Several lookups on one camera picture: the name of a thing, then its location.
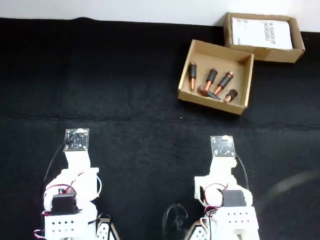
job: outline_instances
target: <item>black circuit board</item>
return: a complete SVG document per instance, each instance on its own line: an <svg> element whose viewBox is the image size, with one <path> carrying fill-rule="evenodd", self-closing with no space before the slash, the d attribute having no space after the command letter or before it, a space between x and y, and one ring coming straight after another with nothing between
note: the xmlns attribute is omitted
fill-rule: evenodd
<svg viewBox="0 0 320 240"><path fill-rule="evenodd" d="M235 145L232 136L211 136L210 144L213 157L235 157Z"/></svg>
<svg viewBox="0 0 320 240"><path fill-rule="evenodd" d="M69 139L78 129L66 129L64 139ZM64 146L64 151L87 151L89 147L89 128L75 133L71 140Z"/></svg>

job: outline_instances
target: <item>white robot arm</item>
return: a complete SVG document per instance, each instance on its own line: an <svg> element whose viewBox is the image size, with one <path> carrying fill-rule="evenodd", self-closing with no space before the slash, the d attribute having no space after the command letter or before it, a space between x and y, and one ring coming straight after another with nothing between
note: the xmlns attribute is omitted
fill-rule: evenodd
<svg viewBox="0 0 320 240"><path fill-rule="evenodd" d="M205 207L204 217L192 225L185 239L259 240L252 194L237 184L231 172L237 165L233 137L211 136L210 144L210 173L194 177L194 198Z"/></svg>
<svg viewBox="0 0 320 240"><path fill-rule="evenodd" d="M88 154L89 129L66 129L64 154L68 169L53 179L43 193L44 236L35 230L37 239L47 240L115 240L115 229L109 231L109 219L96 231L98 211L91 202L99 197L102 182L99 168L91 167Z"/></svg>

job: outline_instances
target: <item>white wall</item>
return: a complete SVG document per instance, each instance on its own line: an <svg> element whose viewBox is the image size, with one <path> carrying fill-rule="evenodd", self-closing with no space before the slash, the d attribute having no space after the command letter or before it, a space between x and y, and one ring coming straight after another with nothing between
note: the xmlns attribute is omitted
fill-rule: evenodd
<svg viewBox="0 0 320 240"><path fill-rule="evenodd" d="M320 0L0 0L0 17L222 26L226 12L287 15L320 32Z"/></svg>

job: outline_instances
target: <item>black cloth backdrop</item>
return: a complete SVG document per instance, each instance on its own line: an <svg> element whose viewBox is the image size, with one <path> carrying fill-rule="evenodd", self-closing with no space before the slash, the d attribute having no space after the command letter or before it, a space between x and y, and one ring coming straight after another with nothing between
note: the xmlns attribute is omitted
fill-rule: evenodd
<svg viewBox="0 0 320 240"><path fill-rule="evenodd" d="M203 214L194 176L209 172L210 135L232 135L254 199L320 168L319 33L303 32L296 64L255 62L248 109L235 116L182 102L177 87L192 39L223 45L221 27L0 19L2 238L31 240L39 189L66 128L90 128L91 165L123 240L161 240L173 203ZM59 153L49 179L67 166ZM234 174L240 184L243 173ZM317 239L319 180L291 189L258 216L262 240ZM181 239L174 232L168 238Z"/></svg>

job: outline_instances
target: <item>cardboard box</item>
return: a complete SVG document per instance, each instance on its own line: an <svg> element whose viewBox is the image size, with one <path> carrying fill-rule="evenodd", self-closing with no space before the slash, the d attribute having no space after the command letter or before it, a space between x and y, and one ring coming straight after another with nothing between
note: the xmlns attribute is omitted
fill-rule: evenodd
<svg viewBox="0 0 320 240"><path fill-rule="evenodd" d="M241 19L259 19L259 20L279 20L286 21L290 27L291 42L293 49L276 49L268 47L257 47L249 45L235 45L232 38L232 20L231 18ZM279 15L256 15L242 13L228 13L223 27L224 45L231 49L244 51L254 54L254 60L295 63L306 51L301 37L298 22L295 18Z"/></svg>
<svg viewBox="0 0 320 240"><path fill-rule="evenodd" d="M197 65L194 91L190 90L188 74L191 62ZM253 64L254 55L251 53L192 40L178 87L178 99L241 115L248 106ZM227 72L234 73L228 85L218 94L221 100L202 96L197 91L199 85L206 85L212 68L217 69L218 74L210 87L211 92ZM237 90L238 96L230 103L225 103L224 98L231 89Z"/></svg>

